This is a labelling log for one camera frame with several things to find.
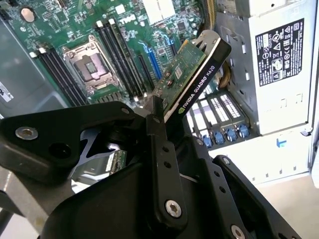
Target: nvidia logo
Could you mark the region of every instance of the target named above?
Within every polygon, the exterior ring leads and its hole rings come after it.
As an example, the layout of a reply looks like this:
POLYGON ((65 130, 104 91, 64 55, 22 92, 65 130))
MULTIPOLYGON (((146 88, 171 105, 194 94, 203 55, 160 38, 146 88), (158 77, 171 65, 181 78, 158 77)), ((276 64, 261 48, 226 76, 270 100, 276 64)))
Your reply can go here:
POLYGON ((184 108, 180 108, 180 109, 178 110, 178 113, 179 113, 179 114, 182 114, 184 111, 185 111, 184 108))

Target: barcode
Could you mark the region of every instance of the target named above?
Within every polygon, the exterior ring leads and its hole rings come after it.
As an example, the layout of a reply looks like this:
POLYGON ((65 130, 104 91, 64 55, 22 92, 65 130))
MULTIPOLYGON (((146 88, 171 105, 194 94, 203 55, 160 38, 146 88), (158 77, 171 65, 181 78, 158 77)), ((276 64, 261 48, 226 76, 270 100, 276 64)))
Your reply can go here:
POLYGON ((175 71, 175 75, 176 75, 177 79, 179 79, 182 74, 183 74, 183 72, 181 71, 180 67, 178 66, 176 68, 176 71, 175 71))
POLYGON ((263 35, 263 45, 264 45, 264 48, 269 47, 268 34, 263 35))

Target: motherboard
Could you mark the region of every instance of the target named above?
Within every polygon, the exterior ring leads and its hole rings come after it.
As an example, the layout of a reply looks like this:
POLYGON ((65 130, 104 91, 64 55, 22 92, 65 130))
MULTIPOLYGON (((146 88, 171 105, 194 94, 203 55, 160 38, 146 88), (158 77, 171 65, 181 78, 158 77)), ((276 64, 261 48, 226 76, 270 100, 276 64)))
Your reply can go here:
POLYGON ((0 15, 70 104, 142 104, 203 22, 197 0, 0 0, 0 15))

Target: warning label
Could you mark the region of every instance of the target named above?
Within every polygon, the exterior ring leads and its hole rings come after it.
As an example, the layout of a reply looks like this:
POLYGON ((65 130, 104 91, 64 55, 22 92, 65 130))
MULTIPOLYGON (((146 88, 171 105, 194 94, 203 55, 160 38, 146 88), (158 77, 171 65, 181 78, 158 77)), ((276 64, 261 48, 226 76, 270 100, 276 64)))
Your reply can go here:
POLYGON ((304 19, 256 36, 260 86, 299 74, 303 38, 304 19))

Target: metal screw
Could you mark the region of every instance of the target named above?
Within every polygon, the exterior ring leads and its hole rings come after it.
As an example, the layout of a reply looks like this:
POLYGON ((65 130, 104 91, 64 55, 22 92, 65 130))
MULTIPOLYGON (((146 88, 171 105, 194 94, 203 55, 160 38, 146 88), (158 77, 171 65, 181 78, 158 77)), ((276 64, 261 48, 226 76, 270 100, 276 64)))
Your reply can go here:
POLYGON ((196 142, 197 142, 199 145, 203 145, 203 141, 201 141, 199 138, 196 140, 196 142))
POLYGON ((223 158, 223 160, 224 160, 224 162, 225 162, 226 164, 230 164, 230 162, 229 162, 229 160, 228 160, 227 158, 223 158))
POLYGON ((95 44, 94 43, 90 43, 89 44, 89 48, 94 49, 95 48, 95 44))
POLYGON ((38 138, 39 136, 38 131, 36 131, 35 128, 26 126, 17 128, 15 131, 15 135, 23 140, 33 140, 38 138))
POLYGON ((73 58, 74 53, 72 51, 65 53, 65 55, 69 58, 73 58))
POLYGON ((168 200, 165 203, 165 208, 168 214, 170 214, 173 218, 179 218, 181 215, 181 208, 179 204, 173 200, 168 200))
POLYGON ((153 117, 153 119, 154 119, 154 121, 155 121, 156 123, 160 123, 160 120, 159 120, 158 118, 153 117))
POLYGON ((121 108, 121 110, 122 110, 124 113, 126 113, 126 114, 129 114, 129 113, 130 113, 129 110, 126 109, 126 108, 121 108))
POLYGON ((236 225, 231 226, 231 232, 233 233, 236 239, 245 239, 243 231, 236 225))

